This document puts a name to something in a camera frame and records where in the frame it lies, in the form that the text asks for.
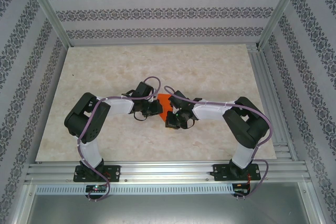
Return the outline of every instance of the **beige tabletop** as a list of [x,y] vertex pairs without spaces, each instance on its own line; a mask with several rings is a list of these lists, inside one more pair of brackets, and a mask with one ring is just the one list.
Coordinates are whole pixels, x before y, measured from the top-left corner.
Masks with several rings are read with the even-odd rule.
[[[263,110],[245,45],[69,48],[36,161],[79,161],[76,140],[64,127],[79,98],[85,92],[120,95],[148,76],[191,99],[225,102],[245,96]],[[157,87],[155,80],[149,84]],[[229,160],[237,146],[225,121],[172,130],[159,116],[139,122],[128,114],[107,117],[97,139],[105,161]],[[256,157],[276,158],[272,142]]]

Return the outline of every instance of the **robotic arm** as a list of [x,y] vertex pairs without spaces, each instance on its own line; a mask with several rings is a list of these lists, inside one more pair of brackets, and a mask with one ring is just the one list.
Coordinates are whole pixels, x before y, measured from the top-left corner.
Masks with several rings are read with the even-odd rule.
[[[135,112],[141,112],[146,119],[148,116],[162,113],[160,101],[154,96],[147,100],[131,100],[132,98],[146,97],[153,93],[153,87],[145,82],[140,82],[136,90],[130,90],[123,94],[124,97],[129,99],[110,99],[99,104],[89,127],[79,143],[80,151],[86,162],[80,161],[80,167],[76,169],[78,178],[87,178],[91,181],[96,181],[100,178],[86,163],[101,174],[104,172],[104,160],[99,153],[96,137],[100,133],[107,116],[134,114],[135,117]],[[102,98],[96,97],[91,93],[85,93],[80,98],[64,121],[64,125],[71,135],[76,138],[80,136],[89,120],[87,114],[92,112],[100,99]]]
[[[176,96],[186,99],[180,91],[176,91],[174,95],[169,98],[173,112],[170,111],[167,114],[166,127],[188,129],[187,122],[189,120],[193,120],[193,125],[195,121],[202,119],[225,120],[238,141],[236,153],[229,163],[229,171],[236,179],[246,174],[259,140],[269,130],[267,122],[250,110],[226,105],[213,105],[201,98],[195,98],[195,102],[201,103],[195,104],[177,98]],[[228,102],[228,104],[242,105],[260,112],[246,97],[240,97],[234,102]]]
[[[160,101],[154,95],[158,90],[140,82],[135,90],[123,94],[123,97],[99,98],[91,93],[85,93],[70,111],[65,119],[65,126],[69,133],[77,138],[78,151],[82,157],[80,165],[76,167],[75,182],[118,182],[120,166],[104,166],[96,137],[108,115],[134,114],[141,112],[144,118],[163,112]],[[246,97],[240,97],[234,102],[218,103],[195,98],[186,98],[180,91],[171,95],[169,101],[173,111],[168,111],[165,126],[173,129],[188,129],[188,122],[202,119],[224,120],[238,141],[238,147],[229,164],[214,165],[214,172],[210,173],[216,181],[260,180],[257,164],[251,164],[259,145],[270,139],[272,130],[269,120]],[[270,129],[270,134],[258,143]]]

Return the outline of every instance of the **wallpaper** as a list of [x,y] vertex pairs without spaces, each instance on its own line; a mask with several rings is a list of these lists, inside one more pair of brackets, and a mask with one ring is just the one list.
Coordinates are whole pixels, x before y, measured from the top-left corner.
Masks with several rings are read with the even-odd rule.
[[0,0],[0,223],[35,161],[66,50],[37,0]]
[[335,0],[291,0],[264,49],[296,152],[336,223]]
[[76,45],[257,42],[279,0],[49,0]]

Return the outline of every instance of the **orange block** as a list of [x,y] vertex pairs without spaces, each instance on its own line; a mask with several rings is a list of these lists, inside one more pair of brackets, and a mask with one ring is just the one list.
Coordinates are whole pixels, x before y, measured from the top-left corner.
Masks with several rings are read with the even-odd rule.
[[168,111],[173,111],[173,107],[170,106],[170,101],[168,98],[170,97],[170,94],[158,94],[157,99],[160,101],[160,104],[162,105],[163,112],[160,114],[160,117],[165,122],[167,117]]

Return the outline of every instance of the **cable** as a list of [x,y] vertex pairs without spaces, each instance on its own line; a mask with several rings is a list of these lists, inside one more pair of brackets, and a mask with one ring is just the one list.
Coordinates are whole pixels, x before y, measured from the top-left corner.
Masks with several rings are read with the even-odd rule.
[[85,158],[84,158],[84,156],[83,156],[83,153],[82,153],[82,151],[80,150],[81,139],[83,138],[83,136],[84,136],[85,133],[86,133],[86,130],[87,130],[88,127],[90,126],[90,123],[91,123],[91,121],[92,121],[93,115],[94,115],[95,112],[97,111],[97,108],[98,108],[98,106],[99,106],[100,103],[102,103],[102,102],[104,102],[104,101],[106,101],[106,100],[111,100],[111,99],[142,100],[142,99],[147,99],[147,98],[150,98],[150,97],[152,97],[152,96],[154,96],[154,95],[157,95],[158,92],[159,92],[159,90],[160,90],[160,88],[161,88],[161,81],[160,81],[159,78],[156,77],[156,76],[149,76],[149,77],[147,77],[143,82],[146,82],[146,81],[149,80],[149,79],[156,79],[156,80],[159,82],[159,87],[158,87],[158,89],[157,89],[155,92],[153,92],[153,93],[150,94],[150,95],[147,95],[146,97],[124,97],[124,96],[122,96],[122,97],[106,97],[106,98],[102,98],[102,99],[100,99],[100,100],[96,103],[96,105],[94,106],[94,108],[93,108],[93,110],[92,110],[92,112],[91,112],[91,115],[90,115],[90,117],[89,117],[89,120],[88,120],[88,122],[86,123],[86,125],[85,125],[85,127],[84,127],[82,133],[81,133],[80,136],[77,138],[77,150],[78,150],[79,156],[81,157],[83,163],[85,163],[86,166],[88,166],[92,171],[94,171],[94,172],[95,172],[96,174],[98,174],[101,178],[103,178],[103,179],[106,181],[107,186],[108,186],[108,191],[107,191],[107,193],[104,194],[103,196],[101,196],[99,199],[91,199],[91,198],[90,198],[90,193],[91,193],[91,192],[90,192],[90,193],[88,194],[89,201],[95,201],[95,202],[97,202],[97,201],[101,201],[101,200],[105,199],[105,198],[110,194],[110,191],[111,191],[111,185],[110,185],[109,180],[108,180],[104,175],[102,175],[99,171],[97,171],[96,169],[94,169],[94,168],[93,168],[93,167],[92,167],[92,166],[85,160]]
[[135,116],[135,112],[133,113],[134,119],[136,119],[137,121],[143,122],[147,119],[147,116],[145,117],[145,119],[139,119]]
[[247,184],[248,184],[248,189],[247,190],[250,190],[251,189],[251,175],[250,173],[247,174]]
[[253,113],[256,113],[258,116],[260,116],[262,119],[265,120],[265,122],[268,124],[268,127],[269,127],[269,134],[268,134],[268,136],[267,136],[267,138],[266,138],[265,140],[263,140],[263,141],[261,141],[259,144],[257,144],[257,146],[255,147],[255,149],[254,149],[254,151],[253,151],[253,153],[252,153],[251,159],[254,160],[254,161],[262,161],[262,162],[265,162],[265,164],[266,164],[266,171],[265,171],[265,174],[263,175],[263,177],[261,178],[260,182],[258,183],[258,185],[255,187],[255,189],[254,189],[252,192],[250,192],[247,196],[243,196],[243,195],[241,194],[241,196],[243,196],[243,198],[247,198],[247,197],[249,197],[250,195],[252,195],[252,194],[256,191],[256,189],[261,185],[261,183],[265,180],[266,175],[267,175],[267,173],[268,173],[268,167],[269,167],[268,162],[267,162],[266,160],[264,160],[264,159],[254,159],[254,157],[255,157],[255,155],[256,155],[256,153],[257,153],[259,147],[260,147],[261,145],[265,144],[267,141],[269,141],[269,140],[271,139],[271,137],[272,137],[272,134],[273,134],[273,126],[272,126],[270,120],[269,120],[264,114],[262,114],[261,112],[255,110],[255,109],[252,109],[252,108],[250,108],[250,107],[247,107],[247,106],[243,106],[243,105],[239,105],[239,104],[234,104],[234,103],[222,103],[222,102],[198,102],[198,101],[193,101],[193,100],[190,100],[190,99],[187,99],[187,98],[179,97],[178,95],[172,93],[172,92],[169,91],[168,89],[170,89],[170,90],[172,90],[172,91],[174,91],[174,89],[171,88],[171,87],[169,87],[169,86],[164,86],[163,88],[164,88],[164,90],[165,90],[168,94],[170,94],[170,95],[172,95],[173,97],[176,97],[176,98],[178,98],[178,99],[180,99],[180,100],[183,100],[183,101],[192,102],[192,103],[195,103],[195,104],[220,105],[220,106],[230,106],[230,107],[236,107],[236,108],[240,108],[240,109],[245,109],[245,110],[249,110],[249,111],[251,111],[251,112],[253,112]]

